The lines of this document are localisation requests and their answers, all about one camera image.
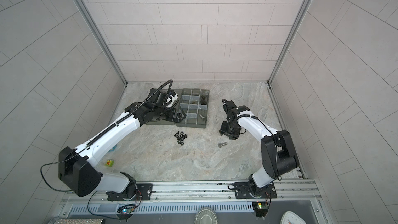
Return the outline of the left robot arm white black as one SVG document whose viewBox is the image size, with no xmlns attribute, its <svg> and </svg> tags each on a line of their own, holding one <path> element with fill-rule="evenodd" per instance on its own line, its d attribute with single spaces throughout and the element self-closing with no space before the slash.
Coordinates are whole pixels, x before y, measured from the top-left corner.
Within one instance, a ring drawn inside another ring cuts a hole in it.
<svg viewBox="0 0 398 224">
<path fill-rule="evenodd" d="M 130 200 L 137 195 L 136 180 L 125 172 L 101 173 L 95 166 L 128 134 L 156 120 L 180 123 L 186 118 L 177 109 L 174 90 L 151 89 L 143 102 L 134 102 L 99 134 L 72 149 L 59 153 L 59 179 L 77 196 L 104 191 L 110 200 Z"/>
</svg>

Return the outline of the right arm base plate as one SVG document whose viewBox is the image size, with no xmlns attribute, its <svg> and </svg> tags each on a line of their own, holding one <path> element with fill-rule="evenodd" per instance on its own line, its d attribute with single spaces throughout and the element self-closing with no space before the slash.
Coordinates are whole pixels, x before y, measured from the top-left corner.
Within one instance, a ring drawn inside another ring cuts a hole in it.
<svg viewBox="0 0 398 224">
<path fill-rule="evenodd" d="M 228 189 L 235 193 L 236 199 L 276 199 L 277 193 L 274 185 L 268 184 L 262 188 L 253 182 L 235 182 L 228 185 Z"/>
</svg>

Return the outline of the silver hex bolt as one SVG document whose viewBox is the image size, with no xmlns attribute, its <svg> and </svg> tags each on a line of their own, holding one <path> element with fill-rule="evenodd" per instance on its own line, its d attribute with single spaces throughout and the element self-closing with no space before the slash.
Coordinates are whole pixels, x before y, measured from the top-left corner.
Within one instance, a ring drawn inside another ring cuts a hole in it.
<svg viewBox="0 0 398 224">
<path fill-rule="evenodd" d="M 219 143 L 219 144 L 218 144 L 218 147 L 221 148 L 221 147 L 223 147 L 223 146 L 226 146 L 227 144 L 228 144 L 227 142 Z"/>
</svg>

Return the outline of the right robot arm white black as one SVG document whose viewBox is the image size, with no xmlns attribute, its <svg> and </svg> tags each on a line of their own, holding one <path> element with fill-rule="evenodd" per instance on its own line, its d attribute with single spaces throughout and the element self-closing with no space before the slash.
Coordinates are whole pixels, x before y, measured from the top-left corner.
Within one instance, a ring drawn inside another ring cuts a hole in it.
<svg viewBox="0 0 398 224">
<path fill-rule="evenodd" d="M 271 184 L 300 166 L 291 134 L 287 130 L 278 131 L 265 124 L 244 105 L 236 106 L 233 101 L 226 99 L 222 103 L 227 119 L 221 125 L 220 135 L 236 140 L 244 129 L 261 146 L 262 167 L 248 177 L 246 184 L 233 185 L 233 189 L 237 192 L 246 191 L 252 198 L 270 198 Z"/>
</svg>

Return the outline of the clear green organizer box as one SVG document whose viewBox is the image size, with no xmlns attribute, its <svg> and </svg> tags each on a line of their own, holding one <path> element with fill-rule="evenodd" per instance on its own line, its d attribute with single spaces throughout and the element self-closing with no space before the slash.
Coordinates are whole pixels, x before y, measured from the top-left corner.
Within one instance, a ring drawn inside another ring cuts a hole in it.
<svg viewBox="0 0 398 224">
<path fill-rule="evenodd" d="M 187 114 L 186 119 L 181 123 L 168 121 L 149 122 L 148 125 L 176 125 L 178 127 L 201 128 L 207 126 L 208 105 L 200 105 L 200 96 L 209 95 L 209 90 L 199 88 L 175 89 L 179 94 L 179 107 Z"/>
</svg>

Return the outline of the black bolt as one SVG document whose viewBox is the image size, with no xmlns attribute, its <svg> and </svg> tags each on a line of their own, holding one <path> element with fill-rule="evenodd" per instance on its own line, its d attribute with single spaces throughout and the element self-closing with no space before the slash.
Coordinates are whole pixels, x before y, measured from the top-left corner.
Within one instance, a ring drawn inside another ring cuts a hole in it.
<svg viewBox="0 0 398 224">
<path fill-rule="evenodd" d="M 200 105 L 208 105 L 209 95 L 200 96 Z"/>
</svg>

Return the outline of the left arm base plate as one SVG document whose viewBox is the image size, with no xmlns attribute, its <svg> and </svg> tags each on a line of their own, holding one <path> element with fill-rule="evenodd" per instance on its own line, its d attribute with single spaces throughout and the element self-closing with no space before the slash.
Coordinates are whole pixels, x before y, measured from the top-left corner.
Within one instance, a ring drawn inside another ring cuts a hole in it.
<svg viewBox="0 0 398 224">
<path fill-rule="evenodd" d="M 131 184 L 122 192 L 106 192 L 108 201 L 147 201 L 150 200 L 153 190 L 153 184 L 138 183 Z"/>
</svg>

